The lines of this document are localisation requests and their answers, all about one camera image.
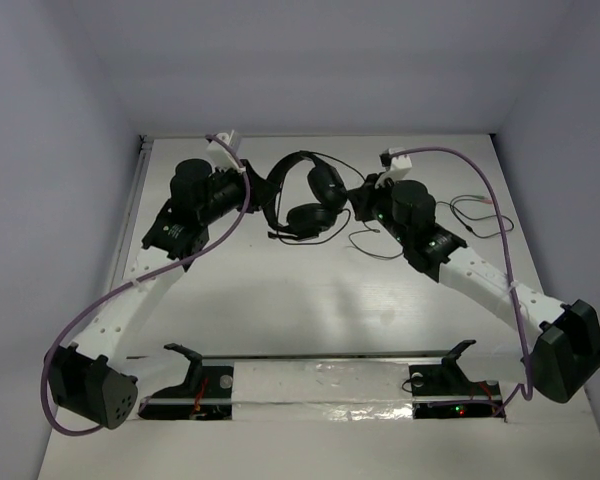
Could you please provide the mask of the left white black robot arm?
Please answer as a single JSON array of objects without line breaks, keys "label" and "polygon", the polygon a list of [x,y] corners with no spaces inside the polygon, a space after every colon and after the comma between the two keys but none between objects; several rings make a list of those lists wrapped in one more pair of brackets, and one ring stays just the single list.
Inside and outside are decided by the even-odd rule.
[{"label": "left white black robot arm", "polygon": [[45,354],[40,402],[54,430],[81,434],[62,426],[52,406],[93,422],[90,433],[116,429],[146,410],[151,396],[141,389],[167,367],[125,369],[134,337],[193,262],[228,240],[245,215],[269,206],[278,191],[247,161],[236,169],[212,168],[202,159],[176,166],[169,198],[141,240],[137,273],[86,307]]}]

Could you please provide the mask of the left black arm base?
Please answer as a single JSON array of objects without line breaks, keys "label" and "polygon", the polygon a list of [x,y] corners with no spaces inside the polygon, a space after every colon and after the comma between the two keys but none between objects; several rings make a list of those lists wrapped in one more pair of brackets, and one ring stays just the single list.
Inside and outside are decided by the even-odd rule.
[{"label": "left black arm base", "polygon": [[231,420],[233,412],[232,365],[204,365],[196,387],[164,387],[152,393],[139,407],[143,420]]}]

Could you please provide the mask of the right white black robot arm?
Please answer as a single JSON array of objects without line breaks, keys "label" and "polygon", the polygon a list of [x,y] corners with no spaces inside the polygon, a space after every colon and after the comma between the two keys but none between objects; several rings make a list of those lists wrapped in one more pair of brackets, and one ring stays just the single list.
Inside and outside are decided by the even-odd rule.
[{"label": "right white black robot arm", "polygon": [[357,220],[376,220],[416,271],[455,290],[523,332],[532,385],[564,404],[600,369],[600,325],[593,306],[571,304],[515,283],[436,221],[436,201],[414,180],[378,185],[371,174],[348,193]]}]

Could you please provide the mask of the black headphones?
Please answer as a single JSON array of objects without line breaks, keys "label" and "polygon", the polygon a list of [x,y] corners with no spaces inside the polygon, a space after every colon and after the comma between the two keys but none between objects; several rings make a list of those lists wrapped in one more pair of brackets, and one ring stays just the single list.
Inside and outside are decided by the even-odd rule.
[{"label": "black headphones", "polygon": [[[306,194],[292,198],[286,213],[282,197],[289,176],[300,164],[309,166],[305,175]],[[296,151],[275,163],[265,177],[272,199],[262,207],[268,236],[283,242],[314,240],[333,228],[347,203],[347,189],[337,169],[315,153]]]}]

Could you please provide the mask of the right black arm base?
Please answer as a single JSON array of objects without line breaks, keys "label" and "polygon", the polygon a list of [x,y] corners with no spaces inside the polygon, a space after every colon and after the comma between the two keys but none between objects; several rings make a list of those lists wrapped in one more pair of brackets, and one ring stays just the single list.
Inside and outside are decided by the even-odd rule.
[{"label": "right black arm base", "polygon": [[499,384],[469,381],[458,367],[411,366],[401,389],[412,396],[416,420],[506,417]]}]

